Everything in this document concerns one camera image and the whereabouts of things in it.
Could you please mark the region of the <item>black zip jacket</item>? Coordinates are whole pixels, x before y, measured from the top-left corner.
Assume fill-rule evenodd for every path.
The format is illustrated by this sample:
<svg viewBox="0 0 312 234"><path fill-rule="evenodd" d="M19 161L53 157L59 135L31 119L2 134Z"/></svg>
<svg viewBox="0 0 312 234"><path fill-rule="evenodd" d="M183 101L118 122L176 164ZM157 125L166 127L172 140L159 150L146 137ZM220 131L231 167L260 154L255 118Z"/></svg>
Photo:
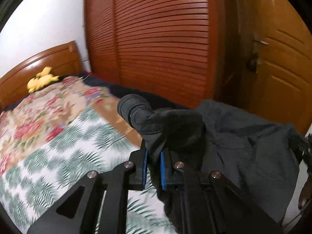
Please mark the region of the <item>black zip jacket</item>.
<svg viewBox="0 0 312 234"><path fill-rule="evenodd" d="M177 233L282 233L305 139L292 125L204 100L195 109L154 109L139 95L118 114L145 141L153 184ZM160 188L160 154L180 159L180 188Z"/></svg>

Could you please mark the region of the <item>floral and fern bedspread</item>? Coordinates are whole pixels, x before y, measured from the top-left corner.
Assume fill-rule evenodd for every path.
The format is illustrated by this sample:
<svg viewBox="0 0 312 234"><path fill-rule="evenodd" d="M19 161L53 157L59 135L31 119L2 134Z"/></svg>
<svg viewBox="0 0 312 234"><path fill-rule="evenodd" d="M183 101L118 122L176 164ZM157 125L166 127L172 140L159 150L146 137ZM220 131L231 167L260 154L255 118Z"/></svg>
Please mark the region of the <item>floral and fern bedspread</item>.
<svg viewBox="0 0 312 234"><path fill-rule="evenodd" d="M140 135L107 83L69 76L1 112L1 206L11 231L30 226L89 171L127 161Z"/></svg>

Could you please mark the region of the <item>louvered wooden wardrobe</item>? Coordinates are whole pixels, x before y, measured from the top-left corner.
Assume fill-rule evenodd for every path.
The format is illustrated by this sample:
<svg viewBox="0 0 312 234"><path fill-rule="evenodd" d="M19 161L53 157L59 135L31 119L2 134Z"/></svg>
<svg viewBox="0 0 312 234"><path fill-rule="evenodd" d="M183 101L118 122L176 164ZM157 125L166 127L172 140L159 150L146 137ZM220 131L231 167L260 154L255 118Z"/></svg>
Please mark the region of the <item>louvered wooden wardrobe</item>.
<svg viewBox="0 0 312 234"><path fill-rule="evenodd" d="M238 93L237 0L85 0L90 67L105 81L196 107Z"/></svg>

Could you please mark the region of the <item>yellow plush toy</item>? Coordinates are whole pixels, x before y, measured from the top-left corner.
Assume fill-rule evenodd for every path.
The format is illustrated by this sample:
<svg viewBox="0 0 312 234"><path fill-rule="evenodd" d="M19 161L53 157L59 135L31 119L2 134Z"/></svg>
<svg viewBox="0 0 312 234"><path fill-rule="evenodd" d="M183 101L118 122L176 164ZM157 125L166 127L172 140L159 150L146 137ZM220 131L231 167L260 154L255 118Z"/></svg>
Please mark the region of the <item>yellow plush toy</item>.
<svg viewBox="0 0 312 234"><path fill-rule="evenodd" d="M27 83L27 90L29 94L44 88L52 82L59 81L59 76L54 76L51 74L51 70L52 68L50 66L46 66L40 73L38 73Z"/></svg>

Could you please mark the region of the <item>wooden bed headboard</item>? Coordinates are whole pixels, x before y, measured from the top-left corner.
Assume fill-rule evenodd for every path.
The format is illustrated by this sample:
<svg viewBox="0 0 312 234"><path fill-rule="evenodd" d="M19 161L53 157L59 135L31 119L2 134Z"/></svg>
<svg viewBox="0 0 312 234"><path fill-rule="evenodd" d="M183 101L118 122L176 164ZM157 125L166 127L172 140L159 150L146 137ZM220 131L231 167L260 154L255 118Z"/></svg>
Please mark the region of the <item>wooden bed headboard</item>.
<svg viewBox="0 0 312 234"><path fill-rule="evenodd" d="M27 83L43 69L50 66L53 75L72 75L83 71L82 61L75 41L44 50L1 77L1 108L17 102L28 94Z"/></svg>

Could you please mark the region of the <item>orange wooden room door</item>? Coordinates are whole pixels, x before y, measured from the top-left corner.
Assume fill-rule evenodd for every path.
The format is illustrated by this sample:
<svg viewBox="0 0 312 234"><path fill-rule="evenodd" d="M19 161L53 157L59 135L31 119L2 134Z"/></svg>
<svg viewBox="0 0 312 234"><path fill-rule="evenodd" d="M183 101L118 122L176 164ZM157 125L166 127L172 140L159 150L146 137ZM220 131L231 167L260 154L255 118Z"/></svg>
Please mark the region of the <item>orange wooden room door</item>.
<svg viewBox="0 0 312 234"><path fill-rule="evenodd" d="M277 123L292 123L305 134L311 125L311 33L287 0L238 0L241 57L244 60L238 103ZM247 70L253 34L259 72Z"/></svg>

